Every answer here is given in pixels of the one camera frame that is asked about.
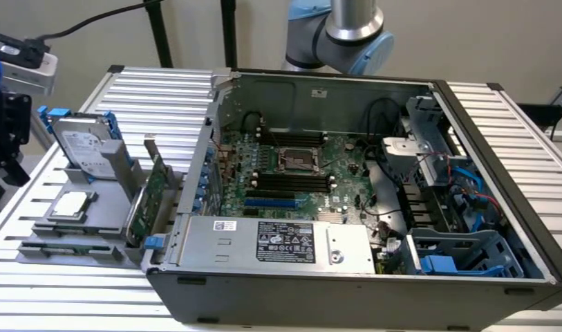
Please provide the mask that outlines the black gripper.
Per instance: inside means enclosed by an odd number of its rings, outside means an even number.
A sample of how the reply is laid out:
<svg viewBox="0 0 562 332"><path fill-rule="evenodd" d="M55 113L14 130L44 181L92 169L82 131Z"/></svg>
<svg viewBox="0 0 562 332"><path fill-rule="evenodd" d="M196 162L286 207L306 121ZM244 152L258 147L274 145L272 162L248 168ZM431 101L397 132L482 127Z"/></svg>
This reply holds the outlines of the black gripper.
<svg viewBox="0 0 562 332"><path fill-rule="evenodd" d="M22 187L30 176L20 166L20 146L28 143L32 98L22 93L0 90L0 169L3 181Z"/></svg>

